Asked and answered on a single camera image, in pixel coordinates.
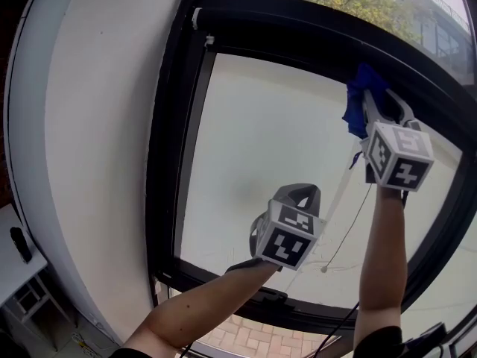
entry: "blue rag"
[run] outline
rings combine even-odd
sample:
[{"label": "blue rag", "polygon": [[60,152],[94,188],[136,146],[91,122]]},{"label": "blue rag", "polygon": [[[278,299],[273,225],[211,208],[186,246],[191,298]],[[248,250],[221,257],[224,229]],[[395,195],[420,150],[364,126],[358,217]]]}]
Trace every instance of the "blue rag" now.
[{"label": "blue rag", "polygon": [[348,81],[348,102],[343,120],[348,122],[348,132],[360,139],[367,137],[364,123],[363,98],[366,89],[371,91],[378,110],[384,112],[386,89],[389,84],[366,63],[358,67],[356,78]]}]

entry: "black window frame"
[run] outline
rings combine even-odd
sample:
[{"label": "black window frame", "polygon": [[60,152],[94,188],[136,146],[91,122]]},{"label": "black window frame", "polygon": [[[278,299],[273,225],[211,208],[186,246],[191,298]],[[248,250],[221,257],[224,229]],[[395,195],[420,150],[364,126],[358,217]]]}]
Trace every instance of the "black window frame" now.
[{"label": "black window frame", "polygon": [[[442,209],[408,262],[402,311],[409,308],[449,261],[476,214],[477,102],[412,45],[354,16],[301,0],[182,0],[162,61],[149,142],[145,231],[150,276],[181,292],[217,277],[177,257],[195,140],[217,53],[281,63],[344,83],[367,62],[418,119],[461,149]],[[237,314],[327,334],[348,312],[264,287]],[[356,314],[338,334],[351,335],[355,321]]]}]

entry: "window glass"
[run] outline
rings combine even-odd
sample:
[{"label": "window glass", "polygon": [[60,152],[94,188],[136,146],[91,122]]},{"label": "window glass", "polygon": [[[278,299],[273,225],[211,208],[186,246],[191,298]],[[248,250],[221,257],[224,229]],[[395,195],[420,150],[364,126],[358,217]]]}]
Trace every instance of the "window glass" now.
[{"label": "window glass", "polygon": [[457,251],[431,286],[402,316],[404,339],[443,322],[454,328],[477,304],[477,216]]},{"label": "window glass", "polygon": [[[346,101],[346,86],[337,81],[218,54],[200,119],[180,258],[216,274],[249,260],[250,226],[268,200],[286,184],[313,183],[321,190],[325,231],[298,271],[284,268],[266,286],[302,301],[353,307],[376,187],[364,182],[363,159],[349,170],[360,147],[341,119]],[[409,259],[439,213],[461,157],[423,128],[436,161],[405,208]]]},{"label": "window glass", "polygon": [[450,38],[450,53],[458,54],[459,53],[459,44],[454,40],[453,37]]},{"label": "window glass", "polygon": [[[463,85],[473,85],[473,53],[465,53],[472,45],[467,13],[462,0],[306,0],[342,10],[379,26],[414,45],[443,67]],[[445,58],[449,46],[437,51],[437,33],[453,36],[461,46],[460,63]]]}]

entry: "window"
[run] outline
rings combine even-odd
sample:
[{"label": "window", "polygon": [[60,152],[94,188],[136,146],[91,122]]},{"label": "window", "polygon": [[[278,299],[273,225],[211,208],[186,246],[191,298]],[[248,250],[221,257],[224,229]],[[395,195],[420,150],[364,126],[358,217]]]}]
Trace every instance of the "window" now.
[{"label": "window", "polygon": [[450,38],[450,54],[457,54],[459,52],[459,44],[454,40],[453,37]]},{"label": "window", "polygon": [[439,25],[437,26],[437,48],[438,57],[447,57],[450,54],[449,34]]},{"label": "window", "polygon": [[436,49],[436,36],[435,36],[436,24],[433,21],[426,20],[423,24],[423,41],[424,48],[430,51],[432,54],[437,53]]},{"label": "window", "polygon": [[[180,258],[215,274],[250,259],[250,225],[278,188],[314,183],[321,190],[320,217],[328,221],[324,235],[299,271],[283,269],[265,285],[297,300],[352,308],[376,187],[364,183],[363,160],[348,169],[359,147],[341,119],[346,100],[345,85],[328,78],[219,54],[195,144]],[[455,146],[426,130],[436,162],[420,191],[409,195],[409,259],[439,213],[460,160]]]}]

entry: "forearm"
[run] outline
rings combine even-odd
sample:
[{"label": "forearm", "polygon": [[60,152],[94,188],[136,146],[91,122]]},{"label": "forearm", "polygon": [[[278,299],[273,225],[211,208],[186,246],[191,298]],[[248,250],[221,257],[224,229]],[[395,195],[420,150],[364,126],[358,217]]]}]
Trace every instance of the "forearm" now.
[{"label": "forearm", "polygon": [[378,186],[373,225],[361,271],[360,310],[400,307],[407,276],[400,191]]},{"label": "forearm", "polygon": [[277,268],[271,263],[261,263],[230,271],[160,304],[143,324],[170,346],[187,346],[233,314]]}]

